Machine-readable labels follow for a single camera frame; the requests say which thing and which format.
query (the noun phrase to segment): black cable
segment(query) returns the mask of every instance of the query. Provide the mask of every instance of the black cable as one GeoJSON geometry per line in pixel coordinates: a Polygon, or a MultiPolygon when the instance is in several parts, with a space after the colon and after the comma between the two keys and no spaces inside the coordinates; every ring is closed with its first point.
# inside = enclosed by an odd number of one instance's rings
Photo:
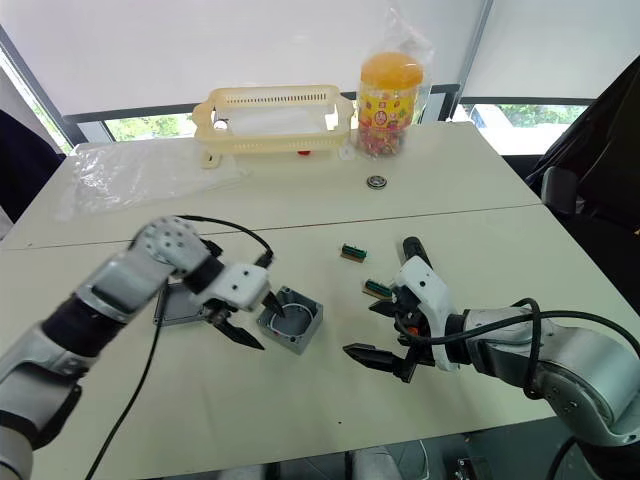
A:
{"type": "MultiPolygon", "coordinates": [[[[422,344],[422,345],[446,345],[447,343],[459,342],[462,340],[467,340],[472,337],[477,337],[478,335],[482,335],[483,333],[492,332],[494,330],[499,330],[504,327],[509,327],[511,325],[515,325],[517,323],[524,323],[531,320],[531,313],[525,313],[523,315],[516,315],[510,318],[505,318],[504,320],[499,320],[494,323],[490,323],[487,325],[483,325],[481,327],[473,328],[471,330],[467,330],[466,332],[454,333],[451,335],[445,335],[444,337],[420,337],[417,335],[413,335],[411,332],[407,330],[407,328],[402,324],[400,316],[396,313],[395,315],[395,324],[400,330],[400,332],[409,337],[411,341],[422,344]]],[[[587,312],[577,312],[574,310],[549,310],[546,312],[540,312],[540,319],[544,318],[579,318],[581,320],[588,320],[591,322],[599,323],[600,325],[604,325],[611,330],[614,330],[620,336],[622,336],[633,348],[638,358],[640,358],[640,342],[635,339],[631,333],[625,330],[623,327],[618,325],[611,320],[608,320],[599,315],[595,315],[593,313],[587,312]]]]}
{"type": "Polygon", "coordinates": [[[560,468],[560,464],[564,459],[565,455],[571,447],[573,447],[576,443],[575,437],[569,437],[560,447],[560,449],[556,452],[556,456],[553,457],[553,462],[549,466],[549,470],[547,471],[546,480],[554,480],[556,478],[556,474],[558,473],[558,469],[560,468]]]}
{"type": "Polygon", "coordinates": [[[536,367],[540,358],[540,346],[542,344],[542,319],[540,318],[540,306],[533,298],[523,298],[519,302],[513,304],[514,307],[522,307],[529,305],[531,307],[531,352],[529,353],[529,361],[527,363],[527,371],[525,373],[524,387],[522,391],[525,397],[530,400],[539,400],[542,396],[535,391],[534,380],[536,377],[536,367]]]}
{"type": "Polygon", "coordinates": [[[242,225],[238,225],[237,223],[232,223],[232,222],[227,222],[226,220],[219,220],[217,218],[209,218],[209,217],[202,217],[200,215],[177,215],[177,217],[182,218],[184,220],[190,220],[192,222],[209,222],[209,223],[217,223],[219,225],[225,225],[227,227],[231,227],[231,228],[235,228],[236,230],[239,230],[243,233],[246,233],[247,235],[249,235],[251,238],[253,238],[256,242],[258,242],[260,245],[262,245],[264,248],[266,248],[267,253],[270,254],[270,256],[273,256],[273,250],[271,249],[271,247],[269,246],[269,244],[266,242],[265,239],[263,239],[260,235],[258,235],[257,233],[249,230],[246,227],[243,227],[242,225]]]}
{"type": "Polygon", "coordinates": [[[113,427],[111,427],[111,431],[109,432],[109,435],[107,435],[107,438],[102,444],[102,447],[100,447],[100,451],[98,452],[98,455],[96,455],[96,458],[93,460],[93,463],[91,464],[91,468],[89,468],[89,472],[84,477],[85,480],[91,480],[91,478],[93,478],[93,475],[96,473],[96,470],[100,466],[102,457],[104,457],[104,454],[107,453],[107,449],[109,448],[109,445],[113,440],[113,437],[116,436],[116,433],[120,428],[120,425],[122,425],[122,422],[124,422],[125,418],[127,418],[127,415],[131,410],[131,407],[133,407],[133,404],[135,403],[136,399],[138,398],[138,395],[140,394],[140,390],[142,390],[142,386],[144,385],[144,382],[147,379],[147,375],[149,374],[149,369],[151,367],[151,362],[153,361],[153,356],[156,352],[156,346],[158,345],[158,338],[160,337],[161,327],[162,327],[162,318],[158,318],[156,331],[153,334],[153,341],[151,342],[151,349],[149,350],[149,356],[147,357],[147,363],[144,366],[144,370],[142,371],[140,380],[138,380],[138,385],[136,386],[136,389],[134,390],[133,395],[131,395],[131,398],[129,399],[129,403],[127,403],[127,406],[124,407],[124,410],[118,417],[118,420],[116,420],[116,423],[113,425],[113,427]]]}

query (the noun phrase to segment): white roller blind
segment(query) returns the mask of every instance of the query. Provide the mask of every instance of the white roller blind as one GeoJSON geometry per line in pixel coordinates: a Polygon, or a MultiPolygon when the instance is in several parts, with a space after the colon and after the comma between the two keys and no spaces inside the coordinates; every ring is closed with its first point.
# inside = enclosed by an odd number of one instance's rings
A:
{"type": "Polygon", "coordinates": [[[639,54],[639,0],[494,0],[463,94],[596,98],[639,54]]]}
{"type": "MultiPolygon", "coordinates": [[[[456,83],[484,0],[403,0],[456,83]]],[[[385,0],[19,0],[0,22],[63,115],[206,98],[218,87],[356,89],[385,0]]]]}

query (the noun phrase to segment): black chair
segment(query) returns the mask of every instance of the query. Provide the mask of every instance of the black chair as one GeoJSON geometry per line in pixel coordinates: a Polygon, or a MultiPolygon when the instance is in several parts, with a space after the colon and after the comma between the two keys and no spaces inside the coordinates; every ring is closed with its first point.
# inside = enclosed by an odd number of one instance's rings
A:
{"type": "Polygon", "coordinates": [[[527,183],[640,314],[640,57],[538,162],[527,183]]]}
{"type": "Polygon", "coordinates": [[[62,158],[37,134],[0,110],[0,206],[16,222],[62,158]]]}

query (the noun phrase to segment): robotic arm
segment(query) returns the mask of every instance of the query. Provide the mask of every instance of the robotic arm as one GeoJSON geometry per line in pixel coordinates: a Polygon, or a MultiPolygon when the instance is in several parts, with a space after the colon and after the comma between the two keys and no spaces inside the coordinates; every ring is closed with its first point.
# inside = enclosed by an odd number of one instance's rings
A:
{"type": "MultiPolygon", "coordinates": [[[[380,301],[370,309],[395,319],[398,341],[409,347],[406,357],[366,344],[344,347],[349,356],[407,383],[419,364],[445,371],[466,364],[525,392],[531,388],[527,396],[549,403],[603,478],[637,478],[639,470],[630,477],[615,476],[606,465],[613,450],[618,463],[624,458],[621,452],[627,452],[624,461],[638,462],[640,361],[636,356],[593,330],[562,327],[540,318],[539,352],[528,378],[535,338],[532,310],[514,306],[458,314],[419,240],[405,240],[404,248],[407,262],[394,280],[395,301],[380,301]],[[506,320],[514,317],[520,322],[506,320]],[[500,322],[511,324],[501,326],[500,322]]],[[[567,312],[543,312],[542,317],[563,313],[567,312]]]]}
{"type": "Polygon", "coordinates": [[[273,254],[267,251],[252,265],[225,264],[221,253],[186,220],[159,218],[0,357],[0,479],[30,477],[32,451],[55,438],[80,398],[78,380],[170,277],[209,308],[211,322],[225,335],[262,348],[227,319],[261,302],[284,315],[266,270],[273,254]]]}

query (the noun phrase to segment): window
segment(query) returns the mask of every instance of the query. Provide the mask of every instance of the window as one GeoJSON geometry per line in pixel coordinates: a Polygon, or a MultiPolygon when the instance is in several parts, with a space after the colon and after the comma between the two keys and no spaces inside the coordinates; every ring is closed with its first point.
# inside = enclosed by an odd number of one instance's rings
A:
{"type": "Polygon", "coordinates": [[[118,142],[148,140],[150,138],[191,137],[196,131],[190,113],[119,118],[105,120],[105,124],[118,142]]]}
{"type": "Polygon", "coordinates": [[[15,70],[9,59],[7,58],[4,51],[0,48],[0,69],[4,71],[4,73],[9,77],[11,83],[18,91],[20,96],[26,102],[26,104],[33,110],[40,123],[44,126],[44,128],[49,132],[53,141],[56,142],[56,145],[62,150],[64,153],[69,153],[71,151],[71,144],[67,141],[65,136],[62,134],[56,123],[49,116],[44,107],[38,102],[33,92],[29,89],[27,84],[22,80],[22,77],[15,70]]]}
{"type": "Polygon", "coordinates": [[[471,121],[500,155],[543,154],[586,110],[584,105],[461,104],[454,122],[471,121]]]}

